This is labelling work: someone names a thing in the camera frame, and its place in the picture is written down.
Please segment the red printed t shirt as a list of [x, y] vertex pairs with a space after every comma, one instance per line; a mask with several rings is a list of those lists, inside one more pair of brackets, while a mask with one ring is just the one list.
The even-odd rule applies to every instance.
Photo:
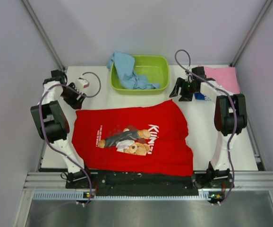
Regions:
[[72, 143], [88, 168], [192, 175], [188, 123], [173, 101], [76, 114]]

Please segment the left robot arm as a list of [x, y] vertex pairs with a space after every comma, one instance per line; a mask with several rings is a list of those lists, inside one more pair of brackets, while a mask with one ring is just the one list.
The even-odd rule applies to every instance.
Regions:
[[65, 161], [67, 182], [77, 182], [86, 188], [92, 183], [92, 175], [69, 140], [70, 126], [59, 100], [64, 99], [73, 110], [80, 110], [84, 99], [89, 97], [82, 93], [89, 82], [81, 77], [70, 84], [67, 81], [65, 72], [51, 71], [51, 77], [43, 82], [39, 104], [32, 106], [30, 112], [41, 139]]

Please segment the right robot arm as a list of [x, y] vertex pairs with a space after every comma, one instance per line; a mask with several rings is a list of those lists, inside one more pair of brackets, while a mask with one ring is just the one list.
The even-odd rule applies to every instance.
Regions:
[[169, 97], [180, 95], [179, 101], [192, 101], [193, 95], [200, 93], [215, 104], [214, 126], [218, 137], [214, 155], [208, 164], [205, 182], [211, 187], [217, 187], [223, 180], [232, 183], [234, 167], [230, 150], [234, 139], [247, 126], [246, 99], [243, 94], [233, 94], [215, 79], [207, 78], [204, 67], [185, 69], [187, 79], [178, 78]]

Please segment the blue printed folded t shirt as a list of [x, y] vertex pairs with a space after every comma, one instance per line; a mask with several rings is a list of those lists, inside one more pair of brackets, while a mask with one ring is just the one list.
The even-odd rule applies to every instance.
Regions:
[[194, 97], [196, 100], [205, 100], [205, 101], [210, 101], [211, 99], [200, 92], [194, 93]]

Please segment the green plastic basin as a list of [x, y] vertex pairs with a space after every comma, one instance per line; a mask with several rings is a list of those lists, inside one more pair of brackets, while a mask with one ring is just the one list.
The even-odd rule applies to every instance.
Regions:
[[119, 80], [114, 64], [110, 69], [111, 87], [121, 95], [157, 95], [161, 94], [170, 81], [170, 69], [167, 60], [159, 55], [133, 55], [134, 70], [137, 75], [147, 77], [148, 82], [158, 83], [160, 88], [155, 89], [125, 89]]

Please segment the pink folded t shirt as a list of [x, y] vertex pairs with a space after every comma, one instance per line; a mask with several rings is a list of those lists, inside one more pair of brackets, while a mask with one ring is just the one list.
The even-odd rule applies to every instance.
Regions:
[[215, 81], [227, 91], [234, 94], [240, 93], [235, 67], [211, 68], [204, 66], [204, 70], [208, 78], [215, 79]]

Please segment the light blue t shirt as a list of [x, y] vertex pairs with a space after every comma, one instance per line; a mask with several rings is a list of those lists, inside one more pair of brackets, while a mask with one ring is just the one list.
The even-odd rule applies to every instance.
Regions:
[[135, 58], [123, 52], [114, 52], [107, 63], [107, 69], [116, 71], [120, 84], [125, 89], [159, 89], [159, 83], [150, 83], [146, 75], [136, 73]]

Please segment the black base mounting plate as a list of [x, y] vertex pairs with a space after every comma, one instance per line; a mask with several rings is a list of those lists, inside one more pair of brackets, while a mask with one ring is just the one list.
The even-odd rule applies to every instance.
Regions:
[[67, 182], [67, 173], [60, 176], [66, 181], [67, 189], [92, 189], [92, 194], [99, 196], [187, 196], [197, 195], [203, 188], [230, 188], [231, 183], [223, 179], [206, 183], [205, 174], [206, 171], [191, 176], [170, 176], [97, 170], [89, 172], [90, 180], [83, 178], [73, 183]]

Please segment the aluminium frame post left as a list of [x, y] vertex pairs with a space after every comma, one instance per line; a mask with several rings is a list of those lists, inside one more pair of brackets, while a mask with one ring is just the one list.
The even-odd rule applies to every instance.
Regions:
[[37, 30], [44, 46], [46, 47], [47, 51], [49, 52], [50, 56], [52, 57], [53, 61], [58, 66], [58, 69], [64, 71], [65, 66], [61, 62], [60, 57], [58, 56], [54, 46], [52, 45], [45, 29], [43, 28], [39, 18], [37, 17], [32, 5], [28, 0], [20, 0], [21, 4], [23, 5], [25, 11], [27, 12], [29, 18], [31, 19], [35, 29]]

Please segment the aluminium frame post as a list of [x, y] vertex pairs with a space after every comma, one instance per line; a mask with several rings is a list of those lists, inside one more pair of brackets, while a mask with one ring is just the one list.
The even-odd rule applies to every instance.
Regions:
[[247, 32], [242, 44], [240, 45], [237, 53], [235, 54], [232, 62], [230, 63], [231, 67], [236, 67], [238, 62], [240, 61], [241, 57], [245, 53], [247, 47], [251, 43], [252, 39], [254, 38], [256, 32], [258, 31], [260, 25], [262, 24], [263, 20], [267, 16], [268, 12], [273, 6], [273, 0], [265, 0], [264, 4], [259, 11], [257, 17], [255, 18], [250, 30]]
[[53, 61], [58, 66], [58, 69], [64, 71], [65, 66], [61, 62], [60, 57], [58, 56], [54, 46], [52, 45], [45, 29], [43, 28], [39, 18], [37, 17], [32, 5], [28, 0], [20, 0], [21, 4], [23, 5], [25, 11], [27, 12], [29, 18], [31, 19], [35, 29], [37, 30], [44, 46], [46, 47], [47, 51], [49, 52], [50, 56], [52, 57]]

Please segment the aluminium frame post right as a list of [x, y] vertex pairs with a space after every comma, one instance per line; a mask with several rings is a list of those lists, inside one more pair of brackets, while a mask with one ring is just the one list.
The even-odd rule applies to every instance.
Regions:
[[236, 67], [238, 62], [240, 61], [241, 57], [245, 53], [247, 47], [251, 43], [252, 39], [254, 38], [256, 32], [258, 31], [260, 25], [262, 24], [263, 20], [267, 16], [268, 12], [273, 6], [273, 0], [265, 0], [264, 4], [259, 11], [257, 17], [255, 18], [250, 30], [247, 32], [242, 44], [240, 45], [237, 53], [235, 54], [232, 62], [230, 63], [231, 67]]

